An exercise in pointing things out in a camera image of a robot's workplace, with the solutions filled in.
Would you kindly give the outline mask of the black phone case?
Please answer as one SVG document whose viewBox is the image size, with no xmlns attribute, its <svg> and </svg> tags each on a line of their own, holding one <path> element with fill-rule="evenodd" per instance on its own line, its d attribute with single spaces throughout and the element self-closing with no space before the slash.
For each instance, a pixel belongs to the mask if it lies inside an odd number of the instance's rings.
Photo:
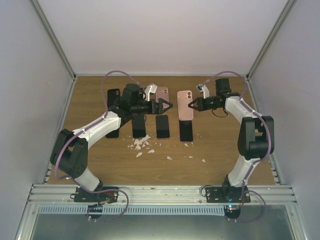
<svg viewBox="0 0 320 240">
<path fill-rule="evenodd" d="M 110 109 L 112 106 L 118 103 L 121 98 L 121 91 L 119 88 L 109 89 L 107 91 L 107 107 Z"/>
</svg>

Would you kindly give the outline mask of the white debris pile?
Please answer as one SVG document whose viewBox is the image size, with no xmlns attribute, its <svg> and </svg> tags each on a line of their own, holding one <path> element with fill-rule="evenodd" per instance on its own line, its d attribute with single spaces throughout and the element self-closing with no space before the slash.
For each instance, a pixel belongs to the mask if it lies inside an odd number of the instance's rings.
<svg viewBox="0 0 320 240">
<path fill-rule="evenodd" d="M 132 138 L 132 141 L 134 141 L 133 142 L 133 144 L 131 144 L 131 145 L 128 145 L 127 146 L 127 148 L 130 148 L 131 150 L 136 150 L 136 151 L 140 151 L 141 149 L 143 149 L 143 148 L 145 148 L 146 150 L 148 150 L 148 154 L 151 154 L 151 153 L 155 153 L 155 150 L 154 149 L 151 149 L 149 146 L 152 146 L 149 142 L 148 142 L 148 140 L 150 139 L 151 137 L 147 134 L 145 137 L 143 137 L 142 139 L 135 139 L 135 138 Z M 157 143 L 157 142 L 155 142 L 154 143 L 155 145 L 158 145 L 158 147 L 160 147 L 162 144 L 161 143 Z M 184 143 L 183 144 L 184 146 L 186 146 L 187 148 L 189 147 L 189 145 L 187 144 L 187 143 Z M 138 152 L 137 153 L 137 155 L 136 155 L 136 158 L 138 158 L 138 157 L 140 157 L 141 155 L 142 155 L 143 153 L 142 152 Z M 165 157 L 166 157 L 166 159 L 167 160 L 173 160 L 170 156 L 168 156 L 168 155 L 165 155 Z M 193 156 L 191 156 L 191 155 L 188 155 L 187 157 L 185 157 L 185 158 L 190 158 L 190 159 L 192 159 L 192 158 L 194 158 Z M 206 160 L 203 158 L 203 159 L 201 159 L 201 161 L 203 162 L 203 163 L 206 163 Z"/>
</svg>

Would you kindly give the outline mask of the aluminium front rail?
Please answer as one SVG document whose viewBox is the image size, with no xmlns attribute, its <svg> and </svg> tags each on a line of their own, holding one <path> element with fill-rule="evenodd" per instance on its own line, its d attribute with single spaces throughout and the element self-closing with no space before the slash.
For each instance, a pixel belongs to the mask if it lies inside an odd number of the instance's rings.
<svg viewBox="0 0 320 240">
<path fill-rule="evenodd" d="M 27 202 L 30 204 L 74 204 L 70 195 L 76 185 L 35 184 L 31 187 Z M 198 185 L 120 185 L 129 198 L 130 205 L 204 206 L 206 198 Z M 296 205 L 297 200 L 289 185 L 250 185 L 262 196 L 267 205 Z"/>
</svg>

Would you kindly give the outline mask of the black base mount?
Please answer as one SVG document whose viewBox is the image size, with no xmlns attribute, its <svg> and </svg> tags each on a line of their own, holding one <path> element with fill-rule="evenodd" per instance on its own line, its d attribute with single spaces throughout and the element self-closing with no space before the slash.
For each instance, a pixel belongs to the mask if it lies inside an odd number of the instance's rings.
<svg viewBox="0 0 320 240">
<path fill-rule="evenodd" d="M 111 204 L 118 201 L 118 190 L 116 186 L 100 186 L 96 190 L 105 191 L 102 193 L 89 193 L 82 188 L 76 188 L 75 193 L 70 195 L 70 199 L 76 203 L 96 203 Z"/>
<path fill-rule="evenodd" d="M 206 198 L 207 203 L 242 204 L 251 202 L 250 194 L 245 193 L 247 190 L 246 186 L 242 193 L 241 187 L 204 185 L 200 188 L 199 193 Z"/>
</svg>

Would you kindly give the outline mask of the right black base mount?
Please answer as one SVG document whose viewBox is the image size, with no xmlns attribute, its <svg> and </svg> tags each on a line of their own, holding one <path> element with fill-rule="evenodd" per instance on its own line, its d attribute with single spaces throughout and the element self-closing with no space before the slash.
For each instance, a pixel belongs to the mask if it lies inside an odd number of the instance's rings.
<svg viewBox="0 0 320 240">
<path fill-rule="evenodd" d="M 242 193 L 241 187 L 204 185 L 200 188 L 199 193 L 206 198 L 207 203 L 242 204 L 251 202 L 250 194 L 245 193 L 247 190 L 246 186 Z"/>
</svg>

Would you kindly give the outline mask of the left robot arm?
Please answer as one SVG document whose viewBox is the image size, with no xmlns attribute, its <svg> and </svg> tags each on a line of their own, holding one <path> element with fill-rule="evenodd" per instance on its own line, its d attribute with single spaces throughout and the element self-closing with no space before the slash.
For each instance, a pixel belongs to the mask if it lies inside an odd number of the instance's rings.
<svg viewBox="0 0 320 240">
<path fill-rule="evenodd" d="M 171 109 L 171 102 L 150 98 L 156 90 L 155 84 L 145 89 L 137 84 L 127 84 L 122 95 L 100 117 L 73 131 L 61 130 L 50 157 L 56 179 L 71 179 L 85 191 L 90 201 L 101 200 L 102 182 L 89 170 L 89 149 L 107 134 L 123 127 L 135 115 L 162 115 Z"/>
</svg>

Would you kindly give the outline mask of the black phone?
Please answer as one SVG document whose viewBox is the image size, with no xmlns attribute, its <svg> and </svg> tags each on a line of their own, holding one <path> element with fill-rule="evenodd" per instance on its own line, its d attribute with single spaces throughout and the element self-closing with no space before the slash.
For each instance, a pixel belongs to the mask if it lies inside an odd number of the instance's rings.
<svg viewBox="0 0 320 240">
<path fill-rule="evenodd" d="M 116 139 L 119 137 L 120 129 L 113 130 L 105 135 L 107 139 Z"/>
</svg>

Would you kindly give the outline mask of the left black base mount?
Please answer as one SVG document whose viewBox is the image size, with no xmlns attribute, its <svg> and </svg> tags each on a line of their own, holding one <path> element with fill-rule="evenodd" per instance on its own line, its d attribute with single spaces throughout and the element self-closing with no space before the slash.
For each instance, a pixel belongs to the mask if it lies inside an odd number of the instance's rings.
<svg viewBox="0 0 320 240">
<path fill-rule="evenodd" d="M 70 199 L 76 203 L 96 203 L 111 204 L 118 201 L 118 190 L 116 186 L 100 186 L 96 190 L 105 191 L 102 193 L 89 193 L 82 188 L 76 188 L 75 193 L 70 195 Z"/>
</svg>

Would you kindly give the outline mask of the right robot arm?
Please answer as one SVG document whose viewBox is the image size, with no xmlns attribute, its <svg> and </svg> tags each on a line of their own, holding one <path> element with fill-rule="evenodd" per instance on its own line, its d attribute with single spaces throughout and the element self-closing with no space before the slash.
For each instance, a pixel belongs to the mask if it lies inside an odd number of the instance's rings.
<svg viewBox="0 0 320 240">
<path fill-rule="evenodd" d="M 274 151 L 274 119 L 257 112 L 240 93 L 233 92 L 227 78 L 215 81 L 215 96 L 210 95 L 205 84 L 199 84 L 197 89 L 203 96 L 189 103 L 189 108 L 198 112 L 221 108 L 240 123 L 237 140 L 239 157 L 216 191 L 228 203 L 239 201 L 244 197 L 245 187 L 255 168 Z"/>
</svg>

